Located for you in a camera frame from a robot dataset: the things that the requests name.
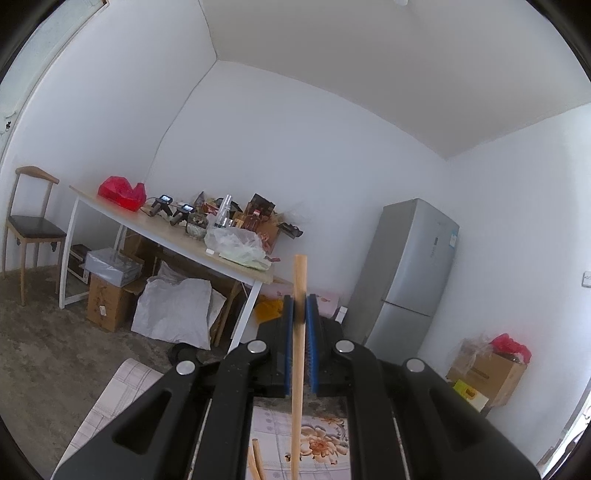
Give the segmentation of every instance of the refrigerator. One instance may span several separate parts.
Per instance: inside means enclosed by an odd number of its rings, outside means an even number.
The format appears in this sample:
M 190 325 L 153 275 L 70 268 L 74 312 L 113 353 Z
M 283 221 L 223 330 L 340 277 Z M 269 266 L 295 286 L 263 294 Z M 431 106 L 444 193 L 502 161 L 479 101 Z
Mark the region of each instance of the refrigerator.
M 424 200 L 384 207 L 343 321 L 381 360 L 416 356 L 443 295 L 459 226 Z

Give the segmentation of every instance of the white wall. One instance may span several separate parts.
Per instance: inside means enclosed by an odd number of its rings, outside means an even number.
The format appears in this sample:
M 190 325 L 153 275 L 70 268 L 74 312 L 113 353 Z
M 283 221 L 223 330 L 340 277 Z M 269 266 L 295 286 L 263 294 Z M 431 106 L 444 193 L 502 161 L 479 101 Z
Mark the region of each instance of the white wall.
M 309 256 L 311 286 L 346 300 L 382 207 L 422 197 L 446 210 L 446 163 L 397 127 L 334 94 L 275 73 L 219 61 L 193 92 L 158 151 L 148 195 L 189 200 L 201 190 L 254 193 L 295 207 L 304 235 L 280 237 L 276 273 Z
M 109 175 L 143 181 L 166 129 L 215 60 L 197 0 L 111 0 L 51 65 L 15 124 L 0 170 L 0 211 L 22 165 L 60 178 L 47 217 L 64 230 L 69 184 L 96 188 Z M 22 182 L 15 214 L 38 214 L 38 184 Z M 104 246 L 114 238 L 112 222 L 87 213 L 77 239 Z M 41 247 L 40 263 L 57 261 L 50 252 Z M 18 255 L 9 235 L 8 268 Z
M 445 374 L 464 337 L 508 332 L 533 354 L 489 418 L 533 462 L 552 447 L 591 375 L 591 105 L 450 162 L 457 257 L 421 348 Z

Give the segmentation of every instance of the red object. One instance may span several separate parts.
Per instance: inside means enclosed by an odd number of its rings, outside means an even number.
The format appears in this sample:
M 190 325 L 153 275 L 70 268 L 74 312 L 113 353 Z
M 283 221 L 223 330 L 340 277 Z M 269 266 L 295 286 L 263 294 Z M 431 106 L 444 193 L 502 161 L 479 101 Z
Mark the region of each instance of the red object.
M 491 345 L 494 348 L 495 353 L 512 353 L 513 355 L 520 353 L 523 356 L 523 363 L 526 365 L 530 363 L 530 349 L 528 349 L 525 345 L 514 341 L 508 333 L 499 335 L 491 342 Z
M 137 212 L 146 203 L 146 189 L 143 183 L 131 188 L 129 180 L 123 177 L 109 177 L 99 187 L 101 197 L 115 202 L 132 212 Z

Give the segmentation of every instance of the wooden dowel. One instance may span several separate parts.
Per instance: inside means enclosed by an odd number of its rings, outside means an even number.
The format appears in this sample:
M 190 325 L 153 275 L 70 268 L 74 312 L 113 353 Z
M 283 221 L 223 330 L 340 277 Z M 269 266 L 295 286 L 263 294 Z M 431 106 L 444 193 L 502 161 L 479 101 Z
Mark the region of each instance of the wooden dowel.
M 250 445 L 248 446 L 248 456 L 246 462 L 248 464 L 248 469 L 251 471 L 251 475 L 254 478 L 254 480 L 261 480 L 261 476 L 259 475 L 258 470 L 256 469 L 255 455 Z
M 267 480 L 267 478 L 265 477 L 265 469 L 263 468 L 263 465 L 262 465 L 261 446 L 258 443 L 258 439 L 252 439 L 252 451 L 255 454 L 256 469 L 259 472 L 259 476 L 261 477 L 261 480 Z
M 291 362 L 291 480 L 298 480 L 300 469 L 301 411 L 304 402 L 304 356 L 306 354 L 306 286 L 308 258 L 296 255 L 294 261 L 294 324 Z

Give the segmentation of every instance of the chair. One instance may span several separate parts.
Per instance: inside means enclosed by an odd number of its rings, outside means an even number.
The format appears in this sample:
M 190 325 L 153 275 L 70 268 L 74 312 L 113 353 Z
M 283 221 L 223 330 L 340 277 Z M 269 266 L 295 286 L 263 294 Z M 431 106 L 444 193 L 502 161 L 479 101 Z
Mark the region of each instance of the chair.
M 21 304 L 25 304 L 25 262 L 27 258 L 27 245 L 35 244 L 35 253 L 33 255 L 33 268 L 37 269 L 37 260 L 39 257 L 39 244 L 51 243 L 51 249 L 55 252 L 57 244 L 60 244 L 59 259 L 57 261 L 57 278 L 56 278 L 56 293 L 60 288 L 60 267 L 61 259 L 64 255 L 64 243 L 66 240 L 66 233 L 60 228 L 53 225 L 45 219 L 45 212 L 47 210 L 47 203 L 49 202 L 49 195 L 53 185 L 57 185 L 60 180 L 49 175 L 38 167 L 19 167 L 16 169 L 17 179 L 14 182 L 10 201 L 8 202 L 8 212 L 6 216 L 6 224 L 4 226 L 4 247 L 2 252 L 2 273 L 6 278 L 6 244 L 8 240 L 8 230 L 17 237 L 17 245 L 21 246 Z M 49 182 L 43 206 L 41 207 L 41 216 L 32 217 L 25 215 L 12 215 L 12 203 L 14 202 L 14 195 L 17 192 L 18 180 L 21 175 L 27 175 L 36 179 L 43 179 Z

